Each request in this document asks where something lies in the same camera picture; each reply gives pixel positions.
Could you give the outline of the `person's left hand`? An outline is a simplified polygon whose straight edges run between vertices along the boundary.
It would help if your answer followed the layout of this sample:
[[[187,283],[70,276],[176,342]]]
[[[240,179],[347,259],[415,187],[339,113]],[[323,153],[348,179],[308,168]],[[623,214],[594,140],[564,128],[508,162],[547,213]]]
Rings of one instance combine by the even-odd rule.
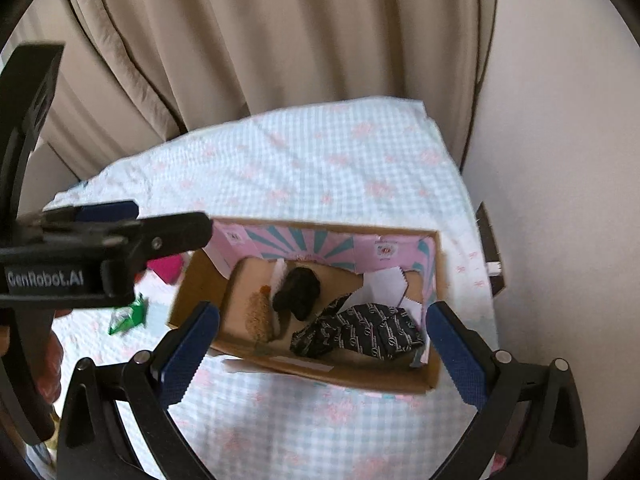
[[[31,318],[35,316],[36,320],[39,321],[40,318],[48,318],[49,314],[52,314],[52,318],[64,318],[64,316],[71,314],[72,311],[72,309],[31,310],[26,311],[25,314]],[[39,364],[36,365],[34,382],[43,400],[52,405],[54,401],[58,400],[62,390],[61,366],[64,350],[58,336],[51,328],[51,322],[49,322],[47,335],[44,339],[46,342],[43,347],[43,355]],[[9,326],[1,324],[1,356],[4,356],[9,350],[10,342],[11,329]]]

